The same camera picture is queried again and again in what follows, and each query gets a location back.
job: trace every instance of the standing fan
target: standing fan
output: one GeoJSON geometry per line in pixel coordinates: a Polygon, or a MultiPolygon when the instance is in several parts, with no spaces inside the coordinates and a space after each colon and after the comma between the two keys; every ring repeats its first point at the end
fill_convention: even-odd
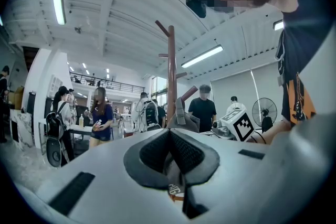
{"type": "Polygon", "coordinates": [[[262,128],[262,132],[273,126],[278,112],[274,102],[268,98],[260,98],[252,108],[252,116],[256,124],[262,128]]]}

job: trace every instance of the backpack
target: backpack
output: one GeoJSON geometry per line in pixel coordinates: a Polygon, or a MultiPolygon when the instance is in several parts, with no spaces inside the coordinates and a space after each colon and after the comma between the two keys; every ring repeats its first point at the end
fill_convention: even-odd
{"type": "Polygon", "coordinates": [[[159,123],[157,106],[152,100],[144,102],[144,116],[146,118],[147,129],[159,123]]]}
{"type": "Polygon", "coordinates": [[[51,111],[46,117],[47,123],[47,136],[60,139],[67,127],[63,122],[62,115],[60,114],[66,102],[60,106],[57,112],[51,111]]]}

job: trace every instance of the man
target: man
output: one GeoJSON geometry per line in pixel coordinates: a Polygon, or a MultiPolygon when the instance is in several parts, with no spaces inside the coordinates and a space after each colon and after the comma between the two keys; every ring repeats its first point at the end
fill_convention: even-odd
{"type": "Polygon", "coordinates": [[[238,103],[236,96],[231,97],[231,105],[226,110],[226,115],[231,113],[234,109],[246,109],[242,103],[238,103]]]}
{"type": "Polygon", "coordinates": [[[7,76],[9,76],[9,66],[4,66],[0,73],[0,143],[7,142],[4,130],[4,98],[8,95],[7,76]]]}
{"type": "MultiPolygon", "coordinates": [[[[283,87],[283,121],[264,133],[268,144],[273,137],[301,121],[315,115],[308,92],[299,78],[299,73],[323,43],[332,23],[332,11],[327,0],[202,0],[221,12],[261,7],[265,3],[283,12],[284,30],[281,34],[277,59],[279,62],[279,84],[283,87]]],[[[255,139],[262,143],[261,137],[255,139]]]]}
{"type": "Polygon", "coordinates": [[[161,106],[159,106],[157,99],[153,99],[153,102],[158,107],[159,126],[161,126],[161,128],[165,128],[165,125],[166,125],[166,112],[164,111],[164,109],[161,106]]]}
{"type": "Polygon", "coordinates": [[[189,106],[189,114],[199,118],[199,132],[208,132],[216,121],[216,108],[213,101],[208,99],[211,88],[209,85],[200,86],[199,98],[191,101],[189,106]]]}
{"type": "Polygon", "coordinates": [[[132,112],[132,115],[131,115],[133,122],[135,122],[135,124],[137,126],[136,130],[135,130],[136,132],[142,133],[142,132],[147,131],[147,124],[148,124],[147,120],[150,120],[151,123],[152,123],[152,120],[154,120],[156,122],[156,124],[159,121],[159,119],[157,117],[157,114],[158,114],[157,113],[157,108],[156,108],[156,105],[155,105],[154,102],[152,102],[153,106],[155,107],[154,113],[152,115],[147,115],[146,114],[145,109],[146,109],[146,104],[148,102],[152,102],[152,101],[149,100],[147,93],[142,92],[140,94],[140,100],[136,104],[136,106],[135,106],[135,108],[132,112]]]}

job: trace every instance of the blue shirt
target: blue shirt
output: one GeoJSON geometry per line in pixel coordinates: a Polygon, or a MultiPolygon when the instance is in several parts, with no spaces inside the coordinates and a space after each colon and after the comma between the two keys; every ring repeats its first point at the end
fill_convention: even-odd
{"type": "MultiPolygon", "coordinates": [[[[93,123],[95,124],[98,120],[101,120],[101,125],[107,123],[107,121],[113,120],[113,112],[112,112],[112,107],[109,104],[105,105],[105,112],[104,115],[99,115],[98,114],[98,108],[96,107],[95,110],[92,113],[93,117],[93,123]]],[[[105,136],[108,137],[111,135],[110,128],[106,128],[105,130],[102,131],[92,131],[95,135],[97,136],[105,136]]]]}

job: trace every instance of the hand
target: hand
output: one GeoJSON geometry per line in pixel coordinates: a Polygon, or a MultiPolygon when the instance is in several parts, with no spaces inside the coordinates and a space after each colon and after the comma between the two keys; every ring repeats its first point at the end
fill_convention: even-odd
{"type": "Polygon", "coordinates": [[[85,117],[88,117],[90,114],[91,114],[91,113],[90,113],[88,110],[85,110],[85,111],[84,111],[84,116],[85,116],[85,117]]]}

